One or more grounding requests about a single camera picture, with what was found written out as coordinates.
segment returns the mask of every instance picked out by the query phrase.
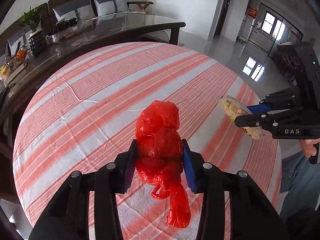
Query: glass dish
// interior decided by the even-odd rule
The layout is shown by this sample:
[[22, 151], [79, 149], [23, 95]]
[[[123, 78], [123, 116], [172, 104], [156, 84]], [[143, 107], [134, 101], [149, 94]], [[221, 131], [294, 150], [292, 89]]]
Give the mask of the glass dish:
[[46, 36], [47, 40], [52, 44], [59, 44], [75, 35], [80, 33], [85, 26], [85, 21], [78, 21], [77, 25], [69, 27], [62, 32], [56, 33], [51, 36]]

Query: gray cushion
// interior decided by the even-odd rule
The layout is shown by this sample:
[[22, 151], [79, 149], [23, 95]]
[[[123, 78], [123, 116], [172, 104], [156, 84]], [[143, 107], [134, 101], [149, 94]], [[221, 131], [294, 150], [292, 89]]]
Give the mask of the gray cushion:
[[98, 16], [104, 16], [117, 12], [128, 12], [126, 0], [93, 0], [97, 8]]
[[54, 8], [53, 11], [58, 21], [63, 18], [69, 20], [74, 17], [84, 21], [95, 17], [91, 0], [73, 0]]

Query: round table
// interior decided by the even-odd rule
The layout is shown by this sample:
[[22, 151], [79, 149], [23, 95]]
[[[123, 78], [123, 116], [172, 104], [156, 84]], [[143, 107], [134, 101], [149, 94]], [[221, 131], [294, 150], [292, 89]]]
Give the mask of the round table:
[[[14, 144], [18, 196], [32, 225], [72, 171], [97, 171], [128, 150], [135, 120], [154, 100], [179, 108], [181, 138], [192, 151], [221, 170], [247, 171], [274, 205], [281, 181], [281, 153], [269, 132], [252, 140], [225, 115], [224, 94], [244, 105], [258, 97], [234, 72], [185, 47], [134, 42], [91, 51], [65, 65], [38, 90], [26, 109]], [[195, 239], [202, 195], [181, 175], [191, 209], [185, 229], [167, 227], [169, 198], [150, 196], [153, 186], [135, 173], [132, 186], [117, 195], [124, 239]], [[89, 206], [94, 239], [93, 199]], [[226, 237], [230, 206], [226, 197]]]

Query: person's leg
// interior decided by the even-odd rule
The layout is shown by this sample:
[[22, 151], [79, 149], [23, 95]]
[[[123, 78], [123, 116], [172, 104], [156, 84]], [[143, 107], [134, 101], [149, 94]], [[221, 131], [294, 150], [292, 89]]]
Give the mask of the person's leg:
[[320, 194], [320, 164], [310, 164], [302, 151], [283, 159], [280, 193], [286, 191], [280, 213], [283, 221], [298, 210], [315, 209]]

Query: black vase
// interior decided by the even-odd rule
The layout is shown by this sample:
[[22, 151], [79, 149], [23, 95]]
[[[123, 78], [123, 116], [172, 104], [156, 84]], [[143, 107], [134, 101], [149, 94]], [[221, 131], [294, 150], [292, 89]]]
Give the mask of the black vase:
[[43, 29], [36, 30], [34, 33], [31, 33], [28, 40], [30, 43], [32, 54], [35, 56], [40, 54], [41, 51], [47, 48]]

